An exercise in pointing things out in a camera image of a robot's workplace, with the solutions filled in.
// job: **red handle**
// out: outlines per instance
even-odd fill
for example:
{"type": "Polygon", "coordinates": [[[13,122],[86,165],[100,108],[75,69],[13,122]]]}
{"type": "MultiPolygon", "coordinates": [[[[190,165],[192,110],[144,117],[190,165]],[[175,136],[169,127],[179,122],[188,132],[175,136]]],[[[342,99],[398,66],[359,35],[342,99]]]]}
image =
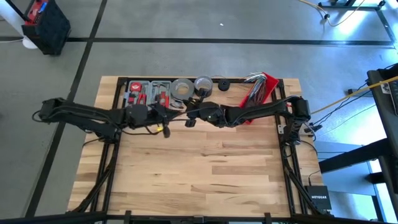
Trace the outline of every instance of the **red handle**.
{"type": "Polygon", "coordinates": [[[165,91],[160,93],[160,101],[159,102],[162,106],[169,108],[169,96],[166,96],[165,91]]]}
{"type": "Polygon", "coordinates": [[[147,104],[147,95],[140,93],[138,96],[137,104],[146,105],[147,104]]]}
{"type": "Polygon", "coordinates": [[[141,91],[141,88],[142,88],[141,83],[132,83],[130,85],[130,92],[141,91]]]}

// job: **duct tape roll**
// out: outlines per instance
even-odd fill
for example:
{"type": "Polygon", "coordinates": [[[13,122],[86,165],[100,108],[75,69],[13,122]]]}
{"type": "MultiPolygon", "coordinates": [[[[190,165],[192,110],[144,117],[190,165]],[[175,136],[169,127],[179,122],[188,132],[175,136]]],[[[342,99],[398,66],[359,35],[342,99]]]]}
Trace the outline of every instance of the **duct tape roll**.
{"type": "Polygon", "coordinates": [[[188,100],[193,96],[193,92],[195,91],[195,86],[193,83],[187,78],[179,78],[172,82],[170,86],[170,93],[172,97],[178,100],[188,100]]]}
{"type": "Polygon", "coordinates": [[[213,81],[210,77],[198,77],[193,83],[195,86],[195,93],[199,97],[209,97],[213,89],[213,81]]]}

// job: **white cable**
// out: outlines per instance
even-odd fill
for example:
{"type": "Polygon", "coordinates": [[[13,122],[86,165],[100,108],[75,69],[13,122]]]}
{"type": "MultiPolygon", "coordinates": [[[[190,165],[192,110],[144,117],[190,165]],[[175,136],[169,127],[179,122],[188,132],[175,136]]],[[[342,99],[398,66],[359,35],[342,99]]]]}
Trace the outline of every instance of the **white cable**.
{"type": "Polygon", "coordinates": [[[18,42],[18,41],[22,41],[23,39],[21,39],[21,40],[12,40],[12,41],[0,41],[0,44],[6,44],[6,43],[13,43],[13,42],[18,42]]]}
{"type": "MultiPolygon", "coordinates": [[[[322,7],[320,7],[320,6],[318,6],[318,5],[314,4],[314,3],[307,2],[307,1],[305,1],[305,0],[299,0],[299,1],[302,2],[302,3],[308,4],[308,5],[314,7],[314,8],[316,8],[316,9],[318,9],[318,10],[321,10],[323,13],[325,13],[325,15],[329,15],[329,13],[327,13],[322,7]]],[[[358,7],[357,7],[350,15],[348,15],[345,19],[343,19],[341,22],[339,22],[339,23],[337,23],[337,24],[332,24],[332,23],[330,22],[330,20],[329,20],[330,15],[329,15],[329,17],[326,17],[326,20],[328,21],[328,23],[329,23],[329,25],[330,25],[331,27],[336,27],[336,26],[338,26],[338,25],[344,23],[348,18],[350,18],[350,17],[354,14],[354,12],[356,12],[356,11],[362,6],[362,4],[363,4],[364,2],[365,2],[365,0],[362,0],[361,4],[359,4],[358,7]]]]}
{"type": "Polygon", "coordinates": [[[306,125],[306,127],[311,130],[312,134],[313,134],[313,141],[317,140],[317,135],[315,134],[315,131],[307,124],[304,123],[304,125],[306,125]]]}

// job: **butcher block tabletop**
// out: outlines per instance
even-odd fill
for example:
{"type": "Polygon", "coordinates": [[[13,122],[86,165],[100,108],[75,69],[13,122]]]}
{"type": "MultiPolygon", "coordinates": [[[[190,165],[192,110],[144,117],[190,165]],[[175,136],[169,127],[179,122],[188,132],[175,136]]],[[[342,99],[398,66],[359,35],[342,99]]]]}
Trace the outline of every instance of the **butcher block tabletop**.
{"type": "MultiPolygon", "coordinates": [[[[102,77],[95,107],[111,109],[117,80],[102,77]]],[[[302,94],[298,79],[283,81],[287,96],[302,94]]],[[[251,87],[232,83],[228,91],[219,91],[215,84],[205,101],[238,106],[251,87]]],[[[217,128],[200,119],[194,128],[184,125],[184,121],[171,122],[167,139],[163,134],[122,134],[108,214],[124,215],[131,210],[133,215],[263,217],[269,212],[272,217],[290,217],[274,116],[235,128],[217,128]]],[[[144,133],[145,129],[126,131],[144,133]]],[[[96,138],[87,134],[86,141],[96,138]]],[[[312,138],[301,138],[313,144],[312,138]]],[[[68,210],[77,207],[94,186],[102,150],[103,143],[98,141],[83,148],[68,210]]],[[[308,175],[319,170],[317,155],[311,146],[301,144],[297,157],[305,185],[308,175]]],[[[311,176],[311,182],[322,185],[319,172],[311,176]]],[[[293,184],[292,189],[299,212],[293,184]]]]}

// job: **black robotic arm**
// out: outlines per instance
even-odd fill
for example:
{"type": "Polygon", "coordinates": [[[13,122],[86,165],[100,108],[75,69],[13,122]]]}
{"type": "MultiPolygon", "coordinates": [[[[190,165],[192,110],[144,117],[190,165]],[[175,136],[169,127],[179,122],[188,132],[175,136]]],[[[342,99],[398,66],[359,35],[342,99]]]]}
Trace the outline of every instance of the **black robotic arm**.
{"type": "Polygon", "coordinates": [[[203,99],[185,101],[187,109],[183,112],[170,110],[160,104],[149,105],[150,110],[145,105],[131,105],[123,109],[104,110],[80,105],[62,98],[54,98],[44,101],[41,110],[36,113],[39,114],[40,122],[66,122],[84,131],[92,131],[108,142],[117,140],[126,127],[137,129],[155,124],[163,126],[164,136],[168,138],[170,136],[169,122],[183,114],[187,114],[189,118],[185,123],[188,128],[194,127],[197,118],[219,128],[233,128],[249,119],[279,114],[291,121],[285,127],[288,128],[285,133],[293,133],[293,135],[286,141],[294,142],[299,141],[298,130],[302,123],[310,119],[307,100],[297,96],[249,108],[202,101],[203,99]],[[289,113],[287,110],[286,103],[288,102],[292,104],[293,113],[289,113]]]}

